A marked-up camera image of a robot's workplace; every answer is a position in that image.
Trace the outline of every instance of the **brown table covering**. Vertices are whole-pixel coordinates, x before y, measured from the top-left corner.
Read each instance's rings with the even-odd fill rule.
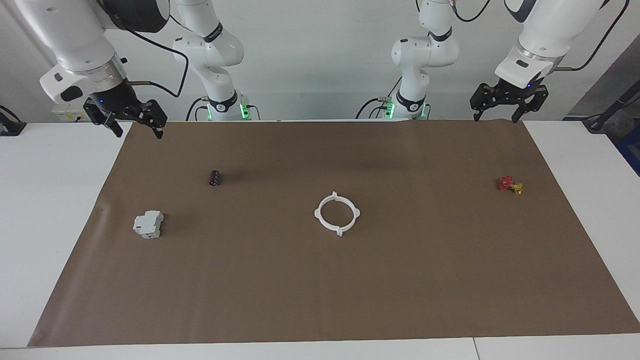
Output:
[[[131,128],[29,346],[627,332],[523,124],[170,123]]]

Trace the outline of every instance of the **white ring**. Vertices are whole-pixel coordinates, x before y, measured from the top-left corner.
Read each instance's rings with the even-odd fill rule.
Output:
[[[353,220],[347,226],[339,227],[337,225],[331,225],[322,218],[322,207],[330,201],[341,202],[349,206],[349,208],[353,212]],[[320,205],[318,205],[318,208],[314,211],[314,215],[318,220],[320,220],[320,224],[331,231],[335,231],[338,236],[342,236],[345,231],[351,229],[353,227],[353,224],[356,223],[356,219],[360,216],[360,210],[356,209],[356,206],[349,199],[338,196],[338,193],[333,192],[333,194],[325,197],[324,200],[320,202]]]

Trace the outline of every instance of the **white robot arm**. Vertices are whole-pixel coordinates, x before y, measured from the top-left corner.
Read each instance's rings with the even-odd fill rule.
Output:
[[[393,62],[402,70],[400,89],[393,95],[394,118],[415,118],[424,107],[429,76],[424,68],[452,65],[460,45],[452,35],[453,11],[449,0],[422,0],[420,23],[427,37],[398,40],[392,49]]]
[[[516,104],[513,122],[538,111],[548,96],[543,79],[569,51],[608,0],[504,0],[509,13],[524,25],[518,43],[498,65],[497,85],[481,84],[470,100],[478,121],[482,113],[501,104]]]
[[[169,0],[16,0],[18,9],[55,54],[58,64],[40,79],[58,104],[90,97],[84,105],[94,124],[122,129],[115,119],[135,120],[153,129],[158,138],[166,115],[155,100],[140,102],[113,45],[104,36],[115,24],[103,8],[117,14],[127,29],[157,32],[169,17]]]
[[[184,27],[197,35],[176,39],[173,48],[187,55],[189,69],[204,84],[212,120],[249,119],[247,98],[237,92],[222,67],[240,64],[244,47],[218,20],[211,0],[176,0]],[[176,56],[177,61],[184,59]]]

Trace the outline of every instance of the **table surface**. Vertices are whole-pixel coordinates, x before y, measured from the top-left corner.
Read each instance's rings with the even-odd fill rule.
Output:
[[[122,124],[128,132],[130,124]],[[586,232],[640,318],[640,178],[579,122],[525,122]],[[0,138],[0,358],[637,359],[640,334],[24,348],[123,139],[92,124],[30,124]]]

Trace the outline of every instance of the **red object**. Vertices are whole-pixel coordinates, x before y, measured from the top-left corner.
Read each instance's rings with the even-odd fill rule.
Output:
[[[507,175],[503,176],[500,179],[498,187],[500,188],[500,190],[507,190],[511,186],[511,184],[513,184],[513,179],[511,178],[511,176]]]

